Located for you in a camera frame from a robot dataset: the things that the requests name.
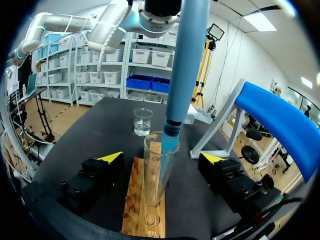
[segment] glass beaker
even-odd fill
[[[172,152],[161,154],[164,133],[155,131],[144,138],[144,197],[148,207],[156,208],[165,190],[179,150],[179,141]]]
[[[151,117],[154,114],[150,109],[137,108],[134,113],[134,133],[140,137],[150,133]]]

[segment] blue cushion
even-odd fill
[[[249,82],[235,104],[276,137],[307,182],[320,162],[320,131],[310,119],[284,99]]]

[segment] black table surface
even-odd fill
[[[93,208],[81,217],[108,230],[122,228],[125,196],[128,190],[133,158],[143,158],[144,138],[134,133],[136,108],[153,111],[151,132],[162,131],[166,105],[126,99],[103,98],[80,117],[49,152],[34,181],[59,186],[68,180],[86,159],[99,158],[122,151],[125,170],[115,187],[102,195]],[[197,169],[198,159],[191,159],[189,151],[197,144],[209,125],[195,120],[182,127],[180,150],[165,190],[166,237],[193,237],[208,240],[230,228],[240,220],[220,195],[214,195]],[[217,132],[205,150],[222,149],[227,140]],[[237,158],[232,150],[230,157]]]

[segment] white bracket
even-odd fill
[[[198,159],[201,152],[214,155],[217,157],[221,157],[221,158],[229,157],[231,149],[235,144],[238,132],[241,129],[242,118],[244,118],[244,114],[245,114],[245,111],[235,104],[235,101],[239,96],[239,94],[241,93],[241,90],[245,82],[246,80],[244,80],[243,78],[240,79],[240,81],[237,83],[234,90],[232,91],[230,97],[226,101],[225,105],[223,106],[220,114],[210,124],[209,129],[206,131],[206,133],[203,135],[200,141],[195,145],[195,147],[190,151],[189,154],[192,159]],[[230,140],[226,145],[225,149],[202,151],[205,145],[210,141],[213,135],[219,130],[220,126],[224,123],[225,119],[227,119],[227,117],[231,114],[231,112],[234,109],[236,109],[235,123],[234,123]]]

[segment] blue storage bin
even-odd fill
[[[37,50],[37,59],[42,59],[44,57],[44,52],[43,52],[43,48],[40,48]]]
[[[53,43],[53,44],[50,44],[49,46],[50,46],[49,54],[53,54],[53,53],[57,52],[58,49],[59,49],[59,44],[58,43],[57,44]],[[48,46],[45,46],[43,48],[43,58],[47,56],[47,52],[48,52]]]
[[[150,90],[151,82],[153,79],[153,76],[132,75],[126,79],[126,87],[133,89]]]
[[[60,34],[48,34],[44,37],[44,44],[47,45],[49,43],[54,42],[55,44],[59,44],[59,41],[57,41],[60,38]]]
[[[155,77],[151,83],[151,90],[161,93],[169,93],[170,79]]]

